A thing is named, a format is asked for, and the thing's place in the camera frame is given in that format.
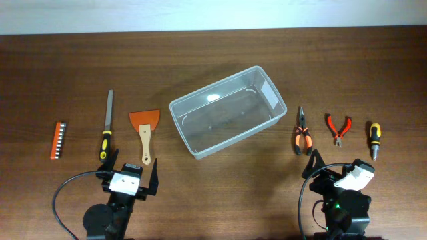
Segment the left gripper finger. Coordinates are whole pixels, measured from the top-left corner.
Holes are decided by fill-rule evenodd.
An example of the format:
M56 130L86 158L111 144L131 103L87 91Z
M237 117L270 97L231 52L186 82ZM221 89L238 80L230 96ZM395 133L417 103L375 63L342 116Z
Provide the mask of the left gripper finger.
M119 154L119 149L116 149L113 155L110 155L109 158L104 162L99 168L98 171L101 173L96 173L98 179L111 179L113 177L113 168Z
M156 196L158 187L159 187L159 179L158 179L158 173L157 173L157 159L155 159L153 164L153 169L151 172L150 181L149 181L148 194L152 196Z

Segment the yellow black handled file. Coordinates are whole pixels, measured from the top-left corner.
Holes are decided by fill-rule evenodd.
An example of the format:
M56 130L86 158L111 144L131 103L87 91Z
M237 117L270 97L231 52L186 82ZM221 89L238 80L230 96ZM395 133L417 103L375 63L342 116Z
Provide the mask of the yellow black handled file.
M99 150L99 160L102 163L105 163L110 155L110 145L111 145L111 120L112 120L112 112L113 112L113 89L108 91L107 96L107 106L105 112L105 127L102 133L103 139L101 142L101 147Z

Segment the small red side cutters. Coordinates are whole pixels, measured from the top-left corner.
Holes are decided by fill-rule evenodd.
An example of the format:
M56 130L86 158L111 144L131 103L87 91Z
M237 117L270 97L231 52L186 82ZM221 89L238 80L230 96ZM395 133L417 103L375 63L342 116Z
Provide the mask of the small red side cutters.
M327 113L326 114L326 126L330 130L332 137L334 138L334 144L335 146L341 147L342 146L342 139L344 138L344 135L350 130L352 126L352 118L346 117L344 124L341 128L335 127L332 121L332 116Z

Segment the orange black needle-nose pliers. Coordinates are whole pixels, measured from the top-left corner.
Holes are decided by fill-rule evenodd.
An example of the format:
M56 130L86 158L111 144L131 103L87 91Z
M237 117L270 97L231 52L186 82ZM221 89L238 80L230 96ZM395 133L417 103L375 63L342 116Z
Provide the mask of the orange black needle-nose pliers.
M303 107L299 107L298 110L298 120L295 130L295 139L294 139L294 150L297 155L302 154L300 147L300 139L303 138L306 144L306 155L310 156L313 150L313 141L310 135L309 129L306 127L306 118L304 115Z

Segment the yellow black stubby screwdriver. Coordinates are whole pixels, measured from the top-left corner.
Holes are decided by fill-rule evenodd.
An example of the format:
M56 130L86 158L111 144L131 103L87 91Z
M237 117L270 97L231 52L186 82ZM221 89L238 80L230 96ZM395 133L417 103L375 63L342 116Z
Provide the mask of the yellow black stubby screwdriver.
M379 123L373 123L370 126L370 149L372 160L375 161L380 150L381 128Z

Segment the orange scraper wooden handle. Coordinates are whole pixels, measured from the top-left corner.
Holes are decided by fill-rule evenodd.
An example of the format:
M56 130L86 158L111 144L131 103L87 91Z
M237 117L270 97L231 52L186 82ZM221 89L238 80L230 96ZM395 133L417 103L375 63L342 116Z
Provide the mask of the orange scraper wooden handle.
M133 128L139 133L142 146L142 163L149 165L151 163L150 141L151 132L154 131L159 123L160 110L138 111L129 113L129 120Z

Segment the orange screwdriver bit holder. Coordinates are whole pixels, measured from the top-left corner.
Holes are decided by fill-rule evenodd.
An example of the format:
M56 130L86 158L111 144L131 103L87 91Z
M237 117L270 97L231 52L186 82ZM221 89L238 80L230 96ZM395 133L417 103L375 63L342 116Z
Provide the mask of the orange screwdriver bit holder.
M67 124L64 122L56 122L53 142L51 146L50 160L58 159L61 155L61 148L63 146L63 138Z

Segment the clear plastic container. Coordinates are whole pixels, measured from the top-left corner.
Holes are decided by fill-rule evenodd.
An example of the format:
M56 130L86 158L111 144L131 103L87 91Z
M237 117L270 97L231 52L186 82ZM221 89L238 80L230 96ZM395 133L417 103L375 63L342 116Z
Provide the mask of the clear plastic container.
M189 152L200 160L275 125L287 106L256 65L173 100L169 110Z

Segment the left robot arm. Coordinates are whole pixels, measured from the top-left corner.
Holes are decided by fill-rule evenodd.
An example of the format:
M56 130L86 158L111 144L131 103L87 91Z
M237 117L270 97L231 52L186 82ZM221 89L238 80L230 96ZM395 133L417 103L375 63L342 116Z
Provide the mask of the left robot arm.
M143 167L126 163L120 171L114 169L119 151L110 156L98 169L104 192L109 194L106 204L90 207L83 216L87 239L124 239L137 200L155 196L159 186L157 161L154 161L148 187L140 185Z

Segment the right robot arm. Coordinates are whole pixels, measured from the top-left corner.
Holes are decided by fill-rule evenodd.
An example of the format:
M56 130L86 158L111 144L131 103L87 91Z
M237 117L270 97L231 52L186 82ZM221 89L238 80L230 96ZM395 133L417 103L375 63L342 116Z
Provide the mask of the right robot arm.
M371 164L355 159L352 163L325 164L318 150L313 150L302 173L298 198L298 227L304 233L301 208L305 188L322 196L322 213L326 225L314 233L312 239L366 239L365 230L370 223L368 214L372 198L361 192L373 179L375 169Z

